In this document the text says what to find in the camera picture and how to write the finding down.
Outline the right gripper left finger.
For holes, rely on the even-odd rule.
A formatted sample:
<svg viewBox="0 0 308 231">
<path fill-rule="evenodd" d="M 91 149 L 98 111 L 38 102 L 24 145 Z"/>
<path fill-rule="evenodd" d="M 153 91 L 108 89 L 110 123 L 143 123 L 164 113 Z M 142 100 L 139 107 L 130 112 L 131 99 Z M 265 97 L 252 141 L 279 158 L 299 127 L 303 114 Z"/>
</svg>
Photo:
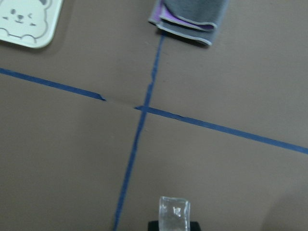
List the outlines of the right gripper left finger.
<svg viewBox="0 0 308 231">
<path fill-rule="evenodd" d="M 149 221 L 147 225 L 147 231 L 159 231 L 158 220 Z"/>
</svg>

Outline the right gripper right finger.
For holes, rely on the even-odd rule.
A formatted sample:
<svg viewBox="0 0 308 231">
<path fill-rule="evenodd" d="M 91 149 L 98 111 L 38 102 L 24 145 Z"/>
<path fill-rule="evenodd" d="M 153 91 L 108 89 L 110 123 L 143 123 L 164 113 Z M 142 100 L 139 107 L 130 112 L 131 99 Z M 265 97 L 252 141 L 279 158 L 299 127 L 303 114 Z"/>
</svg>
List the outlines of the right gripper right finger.
<svg viewBox="0 0 308 231">
<path fill-rule="evenodd" d="M 200 224 L 197 221 L 191 221 L 190 231 L 202 231 Z"/>
</svg>

